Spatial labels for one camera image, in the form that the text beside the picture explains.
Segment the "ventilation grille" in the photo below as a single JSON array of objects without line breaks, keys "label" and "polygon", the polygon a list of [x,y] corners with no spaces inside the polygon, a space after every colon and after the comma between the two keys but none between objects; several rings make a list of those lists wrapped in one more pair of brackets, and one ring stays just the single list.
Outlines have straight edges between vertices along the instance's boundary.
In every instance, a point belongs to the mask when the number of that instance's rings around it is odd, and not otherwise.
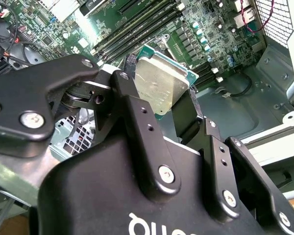
[{"label": "ventilation grille", "polygon": [[[255,0],[261,23],[269,17],[271,0]],[[288,48],[287,41],[293,32],[288,0],[275,0],[273,14],[264,28],[265,34]]]},{"label": "ventilation grille", "polygon": [[[68,117],[66,120],[72,127],[75,123],[74,117]],[[64,150],[66,150],[72,156],[83,152],[91,147],[93,137],[90,130],[86,130],[84,127],[78,127],[73,137],[66,139],[64,143]]]}]

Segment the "chip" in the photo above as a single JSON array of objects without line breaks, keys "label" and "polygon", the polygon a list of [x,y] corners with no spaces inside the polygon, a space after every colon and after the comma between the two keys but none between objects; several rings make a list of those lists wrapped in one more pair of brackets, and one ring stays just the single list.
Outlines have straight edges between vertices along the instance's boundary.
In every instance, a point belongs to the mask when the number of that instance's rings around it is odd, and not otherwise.
[{"label": "chip", "polygon": [[213,38],[213,37],[214,37],[214,33],[213,32],[208,33],[208,38]]},{"label": "chip", "polygon": [[44,39],[43,39],[43,42],[46,43],[46,45],[50,45],[50,43],[52,43],[52,40],[50,37],[46,36]]}]

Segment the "wire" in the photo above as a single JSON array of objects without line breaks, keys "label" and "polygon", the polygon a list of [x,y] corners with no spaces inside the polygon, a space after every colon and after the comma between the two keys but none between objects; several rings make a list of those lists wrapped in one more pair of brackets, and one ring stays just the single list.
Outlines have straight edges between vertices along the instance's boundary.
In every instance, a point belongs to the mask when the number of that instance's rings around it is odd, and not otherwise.
[{"label": "wire", "polygon": [[250,88],[252,87],[252,85],[253,85],[253,81],[251,80],[250,76],[248,76],[247,74],[242,73],[242,72],[240,72],[239,74],[241,74],[245,78],[247,78],[248,85],[247,85],[247,87],[242,92],[237,93],[237,94],[231,94],[230,97],[239,97],[239,96],[242,96],[242,95],[246,94],[250,90]]},{"label": "wire", "polygon": [[10,42],[10,46],[7,48],[7,52],[9,52],[13,46],[13,44],[15,42],[17,42],[17,32],[18,32],[18,28],[19,28],[19,19],[17,14],[15,13],[15,11],[7,4],[0,2],[1,6],[4,6],[5,8],[7,8],[13,15],[14,20],[15,20],[15,33],[13,33],[12,31],[10,31],[10,37],[4,37],[2,35],[0,35],[0,39],[6,40]]},{"label": "wire", "polygon": [[78,111],[78,112],[76,113],[76,116],[75,116],[75,123],[74,123],[73,129],[71,130],[71,132],[70,132],[69,136],[67,137],[67,139],[70,138],[70,137],[72,137],[72,136],[74,135],[74,133],[76,132],[77,128],[78,128],[79,112],[80,112],[80,111]]},{"label": "wire", "polygon": [[26,62],[26,61],[23,61],[23,60],[21,60],[21,59],[18,59],[18,58],[16,58],[16,57],[14,57],[14,56],[8,54],[7,52],[5,52],[3,55],[6,56],[8,59],[13,60],[13,61],[15,61],[15,62],[17,62],[17,63],[19,63],[19,64],[26,65],[26,66],[32,66],[31,63],[28,63],[28,62]]},{"label": "wire", "polygon": [[35,47],[39,47],[39,48],[43,49],[51,59],[53,59],[53,56],[51,55],[51,53],[46,48],[44,48],[42,45],[40,45],[39,43],[28,42],[28,41],[19,41],[19,43],[23,44],[22,55],[23,55],[25,61],[27,61],[27,62],[29,62],[29,60],[28,60],[28,57],[26,56],[26,53],[25,53],[25,45],[32,45]]},{"label": "wire", "polygon": [[269,20],[270,20],[272,14],[273,14],[274,0],[271,0],[271,10],[270,10],[270,13],[269,13],[269,17],[268,17],[268,19],[267,19],[267,20],[264,22],[264,24],[263,24],[259,29],[257,29],[257,30],[252,30],[251,28],[248,27],[248,25],[247,25],[247,23],[246,23],[246,20],[245,20],[245,17],[244,17],[244,8],[243,8],[243,3],[244,3],[244,2],[243,2],[243,1],[244,1],[244,0],[241,0],[241,15],[242,15],[242,19],[243,19],[243,22],[244,22],[244,24],[245,24],[247,30],[248,30],[249,32],[252,32],[252,33],[257,33],[257,32],[259,32],[259,31],[261,31],[261,30],[266,26],[266,24],[269,22]]}]

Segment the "metal bracket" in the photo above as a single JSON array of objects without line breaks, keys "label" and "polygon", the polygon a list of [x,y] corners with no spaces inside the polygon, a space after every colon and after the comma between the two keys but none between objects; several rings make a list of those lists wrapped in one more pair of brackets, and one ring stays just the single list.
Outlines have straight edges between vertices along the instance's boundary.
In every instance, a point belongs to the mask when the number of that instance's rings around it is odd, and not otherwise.
[{"label": "metal bracket", "polygon": [[242,142],[229,137],[225,143],[237,166],[235,173],[242,202],[249,205],[249,210],[256,210],[256,220],[267,232],[294,234],[294,209],[288,200]]},{"label": "metal bracket", "polygon": [[[0,153],[17,157],[42,154],[65,91],[77,81],[93,80],[97,73],[97,65],[86,57],[71,55],[1,76]],[[26,120],[39,126],[21,123],[27,113],[38,116]]]}]

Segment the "gray metal panel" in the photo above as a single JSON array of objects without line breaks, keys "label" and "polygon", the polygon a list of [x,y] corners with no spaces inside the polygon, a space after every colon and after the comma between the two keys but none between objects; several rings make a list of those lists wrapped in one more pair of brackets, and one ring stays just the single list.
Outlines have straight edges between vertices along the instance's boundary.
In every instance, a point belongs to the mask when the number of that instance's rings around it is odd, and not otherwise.
[{"label": "gray metal panel", "polygon": [[268,130],[280,125],[283,116],[294,110],[283,93],[272,83],[267,83],[255,67],[249,67],[245,73],[253,81],[252,88],[245,95],[223,98],[221,94],[214,94],[219,86],[232,93],[243,91],[248,81],[240,74],[196,95],[203,114],[217,123],[223,138],[234,136],[243,139]]}]

